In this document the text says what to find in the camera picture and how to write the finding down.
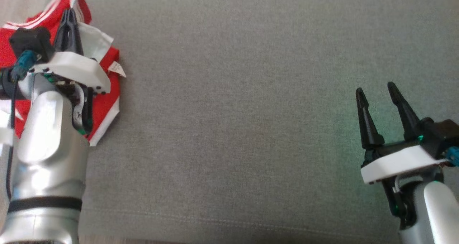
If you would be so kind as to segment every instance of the fabric seam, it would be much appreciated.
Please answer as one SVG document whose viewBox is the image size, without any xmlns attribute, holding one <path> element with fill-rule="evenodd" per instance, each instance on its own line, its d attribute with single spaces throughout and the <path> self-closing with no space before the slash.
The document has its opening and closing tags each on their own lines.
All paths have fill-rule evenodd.
<svg viewBox="0 0 459 244">
<path fill-rule="evenodd" d="M 156 213 L 156 212 L 143 212 L 143 211 L 134 211 L 134 210 L 111 210 L 111 209 L 85 208 L 85 207 L 82 209 L 82 212 L 85 212 L 85 210 L 93 210 L 93 211 L 96 211 L 99 213 L 105 213 L 105 214 L 123 213 L 123 214 L 130 214 L 134 216 L 145 216 L 145 217 L 156 216 L 156 217 L 161 217 L 162 219 L 166 219 L 169 221 L 180 221 L 183 223 L 202 223 L 202 224 L 221 225 L 221 226 L 233 226 L 236 228 L 258 228 L 258 229 L 266 229 L 266 230 L 271 230 L 271 231 L 297 232 L 300 234 L 313 233 L 313 234 L 325 234 L 329 236 L 336 236 L 336 237 L 342 237 L 342 238 L 357 237 L 360 239 L 377 240 L 377 241 L 385 241 L 385 242 L 388 241 L 388 239 L 368 238 L 367 236 L 356 235 L 356 234 L 338 234 L 338 233 L 331 233 L 329 231 L 321 231 L 321 230 L 316 230 L 316 229 L 297 228 L 297 227 L 263 224 L 263 223 L 251 223 L 247 221 L 199 218 L 199 217 L 193 217 L 193 216 L 178 216 L 178 215 L 171 215 L 171 214 L 161 214 L 161 213 Z"/>
</svg>

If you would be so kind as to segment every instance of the gray cloth surface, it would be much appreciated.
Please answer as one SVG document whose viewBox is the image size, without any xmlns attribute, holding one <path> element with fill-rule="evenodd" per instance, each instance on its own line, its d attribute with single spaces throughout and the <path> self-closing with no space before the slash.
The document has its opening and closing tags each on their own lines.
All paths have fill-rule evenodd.
<svg viewBox="0 0 459 244">
<path fill-rule="evenodd" d="M 355 89 L 459 121 L 458 0 L 87 0 L 128 76 L 80 231 L 184 243 L 398 243 L 364 185 Z M 458 171 L 446 182 L 459 193 Z"/>
</svg>

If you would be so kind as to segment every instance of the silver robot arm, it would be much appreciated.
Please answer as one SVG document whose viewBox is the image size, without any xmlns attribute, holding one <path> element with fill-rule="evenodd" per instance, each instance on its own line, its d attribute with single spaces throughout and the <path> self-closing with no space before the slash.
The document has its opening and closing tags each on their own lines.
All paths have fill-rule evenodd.
<svg viewBox="0 0 459 244">
<path fill-rule="evenodd" d="M 92 99 L 110 92 L 110 80 L 97 61 L 83 56 L 72 9 L 64 12 L 54 47 L 44 28 L 19 29 L 13 37 L 18 61 L 0 71 L 0 99 L 32 105 L 16 146 L 0 244 L 78 244 Z"/>
<path fill-rule="evenodd" d="M 42 74 L 34 79 L 40 93 L 18 143 L 13 196 L 0 243 L 78 244 L 89 143 L 72 124 L 70 100 Z"/>
<path fill-rule="evenodd" d="M 443 166 L 459 166 L 459 125 L 452 120 L 419 120 L 394 83 L 388 83 L 405 130 L 404 141 L 384 143 L 357 89 L 366 184 L 381 182 L 404 244 L 454 244 L 459 240 L 459 204 L 443 184 Z"/>
</svg>

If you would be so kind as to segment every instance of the white tag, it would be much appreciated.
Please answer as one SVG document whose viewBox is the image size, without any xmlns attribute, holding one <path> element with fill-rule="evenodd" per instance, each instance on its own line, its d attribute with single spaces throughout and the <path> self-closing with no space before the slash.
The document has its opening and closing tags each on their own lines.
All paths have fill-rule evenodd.
<svg viewBox="0 0 459 244">
<path fill-rule="evenodd" d="M 122 77 L 126 77 L 126 73 L 124 72 L 123 68 L 116 61 L 113 61 L 113 63 L 108 67 L 108 71 L 115 72 L 117 74 L 120 74 Z"/>
</svg>

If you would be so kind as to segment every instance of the black band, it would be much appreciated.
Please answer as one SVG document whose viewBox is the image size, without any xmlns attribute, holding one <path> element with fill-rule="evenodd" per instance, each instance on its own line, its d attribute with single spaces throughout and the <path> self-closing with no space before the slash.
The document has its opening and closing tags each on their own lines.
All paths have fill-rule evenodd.
<svg viewBox="0 0 459 244">
<path fill-rule="evenodd" d="M 8 207 L 8 213 L 32 208 L 68 208 L 81 211 L 82 201 L 72 197 L 36 197 L 13 200 Z"/>
</svg>

